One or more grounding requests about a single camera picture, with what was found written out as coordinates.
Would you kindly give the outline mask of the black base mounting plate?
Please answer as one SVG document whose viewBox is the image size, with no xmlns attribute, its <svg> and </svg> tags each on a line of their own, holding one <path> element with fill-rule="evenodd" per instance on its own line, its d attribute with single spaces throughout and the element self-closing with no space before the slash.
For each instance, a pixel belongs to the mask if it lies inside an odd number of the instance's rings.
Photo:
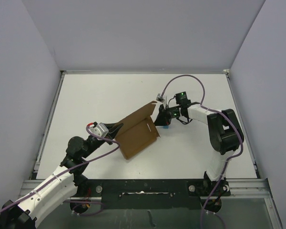
<svg viewBox="0 0 286 229">
<path fill-rule="evenodd" d="M 89 179 L 76 198 L 98 200 L 105 210 L 187 208 L 218 212 L 231 195 L 227 180 L 217 185 L 206 179 Z"/>
</svg>

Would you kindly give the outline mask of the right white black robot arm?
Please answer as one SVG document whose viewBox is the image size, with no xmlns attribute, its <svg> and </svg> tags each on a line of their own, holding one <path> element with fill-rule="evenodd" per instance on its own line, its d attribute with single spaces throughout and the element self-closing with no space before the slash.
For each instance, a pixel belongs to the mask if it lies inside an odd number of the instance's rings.
<svg viewBox="0 0 286 229">
<path fill-rule="evenodd" d="M 218 180 L 225 178 L 229 158 L 237 149 L 243 148 L 244 134 L 236 114 L 232 109 L 212 110 L 202 106 L 199 102 L 191 102 L 186 92 L 175 94 L 174 99 L 176 106 L 170 107 L 163 96 L 157 95 L 156 100 L 162 104 L 154 124 L 155 126 L 169 126 L 171 120 L 176 119 L 184 125 L 193 120 L 207 125 L 214 153 L 205 172 L 208 180 L 202 183 L 202 188 L 206 194 L 213 195 L 220 188 Z"/>
</svg>

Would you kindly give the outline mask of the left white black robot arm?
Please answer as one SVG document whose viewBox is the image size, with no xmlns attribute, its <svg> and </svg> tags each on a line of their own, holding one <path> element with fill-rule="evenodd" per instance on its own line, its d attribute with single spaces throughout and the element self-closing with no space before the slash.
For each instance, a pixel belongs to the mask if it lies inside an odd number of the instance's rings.
<svg viewBox="0 0 286 229">
<path fill-rule="evenodd" d="M 86 160 L 104 143 L 115 140 L 123 123 L 90 123 L 86 126 L 87 139 L 74 136 L 68 141 L 66 156 L 54 172 L 27 195 L 7 201 L 0 210 L 0 229 L 36 229 L 59 205 L 70 197 L 82 196 L 87 191 L 83 175 L 89 164 Z"/>
</svg>

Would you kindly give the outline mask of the aluminium table frame rail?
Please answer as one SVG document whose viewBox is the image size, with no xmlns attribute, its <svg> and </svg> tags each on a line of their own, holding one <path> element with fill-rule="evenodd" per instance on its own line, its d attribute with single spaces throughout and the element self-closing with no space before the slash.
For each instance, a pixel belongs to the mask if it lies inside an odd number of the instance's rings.
<svg viewBox="0 0 286 229">
<path fill-rule="evenodd" d="M 18 198 L 23 181 L 29 178 L 37 161 L 61 75 L 61 71 L 54 74 L 33 72 L 17 83 L 10 99 L 10 120 L 14 127 L 10 138 L 10 168 L 16 188 L 15 194 L 10 196 L 13 201 Z"/>
</svg>

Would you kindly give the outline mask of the brown cardboard paper box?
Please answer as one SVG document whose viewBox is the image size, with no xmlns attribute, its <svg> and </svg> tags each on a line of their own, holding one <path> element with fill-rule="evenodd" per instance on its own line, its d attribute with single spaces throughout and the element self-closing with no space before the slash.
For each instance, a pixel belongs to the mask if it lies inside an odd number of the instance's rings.
<svg viewBox="0 0 286 229">
<path fill-rule="evenodd" d="M 126 160 L 131 159 L 160 137 L 151 118 L 156 101 L 142 106 L 119 124 L 123 124 L 115 140 L 120 143 L 120 151 Z"/>
</svg>

